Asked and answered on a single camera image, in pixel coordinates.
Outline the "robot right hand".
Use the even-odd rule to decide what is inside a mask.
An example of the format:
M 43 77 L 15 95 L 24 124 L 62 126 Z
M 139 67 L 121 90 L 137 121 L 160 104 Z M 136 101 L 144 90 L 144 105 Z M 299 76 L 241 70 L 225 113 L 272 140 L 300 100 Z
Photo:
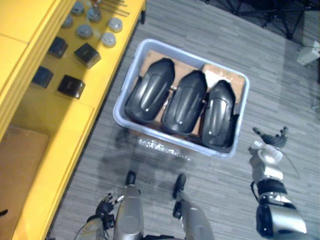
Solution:
M 258 127 L 253 127 L 252 130 L 258 136 L 260 136 L 260 138 L 263 140 L 263 142 L 267 145 L 272 145 L 277 148 L 283 148 L 287 144 L 288 136 L 289 136 L 289 129 L 287 126 L 284 126 L 280 130 L 280 135 L 279 134 L 276 134 L 276 135 L 266 134 Z

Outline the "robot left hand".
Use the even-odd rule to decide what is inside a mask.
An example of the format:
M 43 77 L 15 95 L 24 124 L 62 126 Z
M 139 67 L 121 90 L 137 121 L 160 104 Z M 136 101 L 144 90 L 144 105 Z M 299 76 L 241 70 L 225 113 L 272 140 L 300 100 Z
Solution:
M 124 200 L 124 195 L 121 195 L 120 197 L 113 199 L 112 193 L 109 192 L 99 202 L 95 210 L 95 213 L 101 218 L 106 218 L 108 215 L 110 215 L 110 213 L 113 211 L 115 206 L 121 203 L 123 200 Z

